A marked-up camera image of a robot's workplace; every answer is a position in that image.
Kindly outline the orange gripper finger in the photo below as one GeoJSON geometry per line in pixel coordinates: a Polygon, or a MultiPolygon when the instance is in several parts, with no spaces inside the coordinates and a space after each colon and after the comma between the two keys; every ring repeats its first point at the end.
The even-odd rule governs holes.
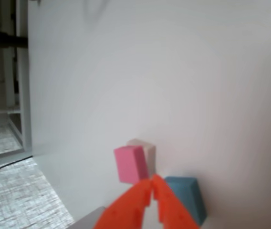
{"type": "Polygon", "coordinates": [[[150,205],[152,181],[141,180],[107,207],[95,229],[140,229],[145,209],[150,205]]]}
{"type": "Polygon", "coordinates": [[[198,229],[191,214],[159,175],[152,176],[153,198],[158,205],[158,218],[165,229],[198,229]]]}

